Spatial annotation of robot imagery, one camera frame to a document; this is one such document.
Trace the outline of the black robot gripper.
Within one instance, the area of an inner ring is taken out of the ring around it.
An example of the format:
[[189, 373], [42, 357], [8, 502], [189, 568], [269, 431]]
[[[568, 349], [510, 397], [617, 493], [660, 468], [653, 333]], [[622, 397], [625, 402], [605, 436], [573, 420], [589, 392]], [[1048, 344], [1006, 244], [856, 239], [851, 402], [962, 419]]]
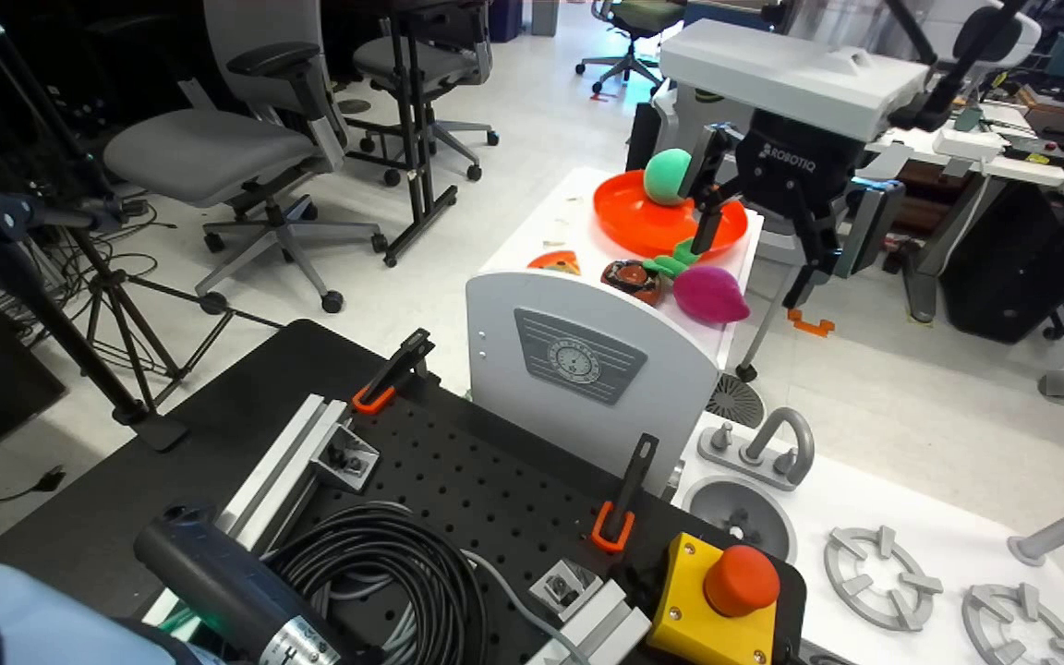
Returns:
[[700, 212], [690, 250], [715, 247], [728, 200], [782, 218], [802, 244], [802, 268], [782, 296], [782, 306], [797, 312], [819, 272], [860, 272], [882, 247], [893, 190], [872, 190], [868, 208], [851, 204], [860, 162], [860, 142], [772, 110], [759, 110], [745, 131], [715, 126], [686, 173]]

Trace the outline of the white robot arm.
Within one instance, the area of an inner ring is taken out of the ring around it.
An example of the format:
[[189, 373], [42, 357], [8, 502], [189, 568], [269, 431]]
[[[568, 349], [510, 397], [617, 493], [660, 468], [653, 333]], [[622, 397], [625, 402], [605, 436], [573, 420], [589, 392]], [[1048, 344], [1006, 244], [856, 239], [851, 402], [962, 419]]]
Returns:
[[939, 131], [974, 64], [1025, 59], [1042, 38], [1027, 0], [994, 0], [962, 21], [953, 56], [939, 59], [909, 9], [886, 5], [917, 40], [917, 64], [728, 21], [696, 21], [660, 45], [673, 82], [752, 110], [744, 135], [711, 137], [690, 179], [703, 212], [690, 250], [715, 244], [728, 200], [790, 223], [802, 268], [782, 296], [788, 312], [839, 268], [834, 204], [866, 148], [886, 131]]

